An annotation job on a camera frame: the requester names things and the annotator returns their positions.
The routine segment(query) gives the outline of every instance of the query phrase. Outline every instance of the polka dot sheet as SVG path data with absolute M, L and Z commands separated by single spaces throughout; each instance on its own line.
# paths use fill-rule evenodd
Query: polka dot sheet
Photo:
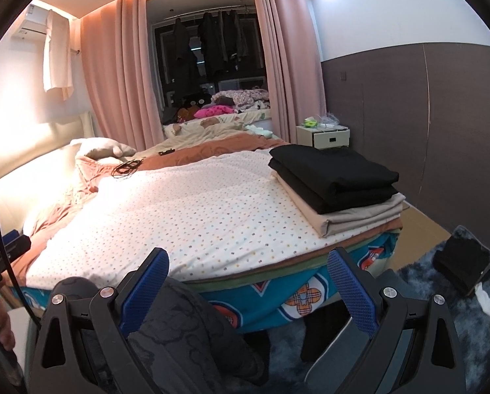
M 237 274 L 321 249 L 387 221 L 320 238 L 271 176 L 270 155 L 243 151 L 198 163 L 105 178 L 99 193 L 32 264 L 26 285 L 70 276 L 116 286 L 154 247 L 170 276 Z

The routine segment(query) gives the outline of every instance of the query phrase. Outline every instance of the white wall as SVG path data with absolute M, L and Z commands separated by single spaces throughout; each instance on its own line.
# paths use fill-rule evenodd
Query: white wall
M 423 42 L 490 46 L 490 31 L 465 0 L 311 0 L 322 61 Z
M 59 90 L 43 88 L 44 42 L 12 37 L 14 28 L 0 41 L 0 135 L 91 111 L 80 55 L 72 55 L 74 93 L 63 101 Z

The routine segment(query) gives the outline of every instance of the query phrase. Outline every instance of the metal bolt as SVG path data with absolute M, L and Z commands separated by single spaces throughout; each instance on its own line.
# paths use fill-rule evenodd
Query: metal bolt
M 103 298 L 109 298 L 114 294 L 114 289 L 112 287 L 104 287 L 101 289 L 100 295 Z
M 64 300 L 64 296 L 63 295 L 55 295 L 53 298 L 52 298 L 52 304 L 53 305 L 58 305 L 60 304 L 62 301 Z
M 385 296 L 387 296 L 388 298 L 394 298 L 396 297 L 396 290 L 393 289 L 392 287 L 386 287 L 384 289 L 384 294 Z
M 444 296 L 442 296 L 442 295 L 433 296 L 433 300 L 439 305 L 444 305 L 446 302 L 446 300 L 444 299 Z

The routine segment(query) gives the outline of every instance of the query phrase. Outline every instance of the pants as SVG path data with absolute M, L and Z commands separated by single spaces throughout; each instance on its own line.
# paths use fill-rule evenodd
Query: pants
M 83 299 L 97 292 L 89 280 L 70 277 L 55 286 L 51 297 L 64 294 L 69 300 Z M 222 373 L 254 383 L 264 371 L 261 358 L 226 318 L 171 278 L 165 280 L 143 325 L 130 334 L 128 342 L 164 394 L 219 394 Z M 91 361 L 96 367 L 101 363 L 97 357 Z

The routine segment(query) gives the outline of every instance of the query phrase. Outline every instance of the air conditioner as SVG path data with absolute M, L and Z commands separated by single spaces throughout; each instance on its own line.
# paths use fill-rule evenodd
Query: air conditioner
M 48 10 L 38 6 L 30 5 L 26 17 L 19 28 L 13 34 L 22 40 L 46 40 L 46 19 Z

